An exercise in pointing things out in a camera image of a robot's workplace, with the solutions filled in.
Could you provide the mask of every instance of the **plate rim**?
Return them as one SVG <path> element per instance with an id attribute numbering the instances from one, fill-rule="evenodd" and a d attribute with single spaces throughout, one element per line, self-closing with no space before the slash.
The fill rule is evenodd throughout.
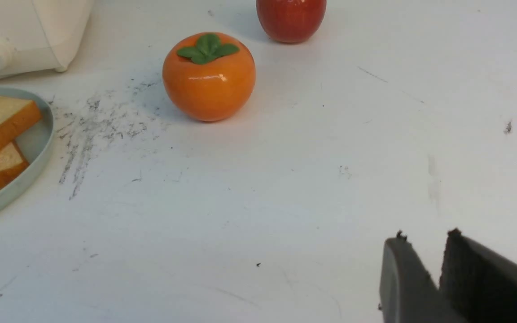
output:
<path id="1" fill-rule="evenodd" d="M 47 138 L 47 142 L 45 143 L 45 146 L 43 147 L 41 152 L 37 155 L 37 157 L 35 157 L 35 159 L 33 159 L 33 162 L 29 163 L 29 166 L 27 166 L 27 168 L 25 168 L 25 170 L 23 172 L 21 172 L 21 174 L 19 174 L 19 176 L 17 176 L 15 179 L 13 179 L 11 182 L 9 182 L 9 184 L 7 184 L 6 186 L 4 186 L 3 188 L 0 189 L 0 197 L 1 197 L 2 195 L 6 194 L 6 192 L 5 192 L 6 188 L 8 188 L 9 186 L 12 186 L 13 184 L 15 184 L 17 182 L 21 182 L 21 180 L 23 178 L 28 176 L 29 172 L 30 172 L 29 171 L 30 168 L 36 167 L 36 166 L 33 166 L 33 165 L 36 164 L 36 163 L 39 163 L 39 161 L 42 158 L 44 158 L 45 153 L 47 153 L 47 151 L 49 151 L 49 149 L 51 148 L 51 146 L 53 144 L 53 139 L 55 137 L 55 115 L 53 114 L 53 109 L 51 108 L 51 105 L 47 101 L 43 100 L 43 98 L 41 98 L 41 96 L 39 96 L 39 94 L 36 94 L 34 92 L 30 92 L 30 91 L 27 91 L 27 90 L 23 90 L 22 88 L 7 87 L 7 86 L 0 86 L 0 90 L 4 90 L 4 91 L 5 90 L 10 90 L 11 92 L 24 92 L 24 93 L 26 93 L 26 94 L 28 94 L 30 96 L 34 96 L 35 98 L 41 100 L 41 102 L 45 103 L 45 106 L 41 107 L 41 106 L 39 106 L 39 104 L 37 104 L 37 102 L 35 102 L 35 104 L 37 104 L 37 108 L 39 108 L 39 110 L 47 109 L 47 110 L 49 110 L 49 114 L 51 115 L 51 134 L 49 135 L 49 138 Z M 41 170 L 39 171 L 38 174 L 35 175 L 35 180 L 43 172 L 43 170 L 44 170 L 45 166 L 48 164 L 48 162 L 49 162 L 49 160 L 47 160 L 45 162 L 45 164 L 41 166 Z M 29 186 L 27 186 L 25 188 L 25 190 L 23 190 L 22 192 L 17 194 L 17 196 L 15 196 L 13 199 L 11 199 L 8 203 L 0 205 L 0 211 L 3 210 L 4 208 L 6 208 L 6 206 L 11 204 L 19 196 L 21 196 L 35 182 L 35 180 L 33 180 L 33 182 L 31 182 L 29 184 Z"/>

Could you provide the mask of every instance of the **smudge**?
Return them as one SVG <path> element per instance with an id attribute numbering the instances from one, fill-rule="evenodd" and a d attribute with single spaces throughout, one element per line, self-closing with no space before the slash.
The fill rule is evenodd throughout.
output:
<path id="1" fill-rule="evenodd" d="M 349 170 L 348 166 L 340 166 L 338 168 L 338 174 L 340 177 L 346 177 L 348 179 L 352 178 L 352 173 L 351 171 Z"/>

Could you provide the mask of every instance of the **plastic fruit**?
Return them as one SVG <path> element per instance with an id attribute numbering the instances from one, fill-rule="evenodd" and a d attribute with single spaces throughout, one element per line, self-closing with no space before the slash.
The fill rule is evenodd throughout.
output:
<path id="1" fill-rule="evenodd" d="M 258 20 L 275 41 L 300 43 L 316 31 L 326 12 L 326 0 L 256 0 Z"/>
<path id="2" fill-rule="evenodd" d="M 200 121 L 234 115 L 250 98 L 256 79 L 245 45 L 222 33 L 199 33 L 171 49 L 162 80 L 171 101 Z"/>

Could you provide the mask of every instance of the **black speck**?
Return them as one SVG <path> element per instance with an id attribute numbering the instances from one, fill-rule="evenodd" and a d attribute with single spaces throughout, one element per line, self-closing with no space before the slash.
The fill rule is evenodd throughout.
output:
<path id="1" fill-rule="evenodd" d="M 398 232 L 396 233 L 396 238 L 406 241 L 408 239 L 408 236 L 403 235 L 402 230 L 398 230 Z"/>
<path id="2" fill-rule="evenodd" d="M 509 121 L 508 124 L 506 125 L 506 129 L 504 129 L 504 133 L 508 135 L 511 131 L 512 131 L 512 121 Z"/>

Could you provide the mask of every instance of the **persimmon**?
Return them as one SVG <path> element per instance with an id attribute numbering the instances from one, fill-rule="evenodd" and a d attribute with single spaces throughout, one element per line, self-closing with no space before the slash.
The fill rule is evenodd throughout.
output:
<path id="1" fill-rule="evenodd" d="M 243 43 L 223 33 L 199 33 L 171 49 L 162 80 L 171 101 L 191 118 L 219 121 L 250 98 L 254 59 Z"/>

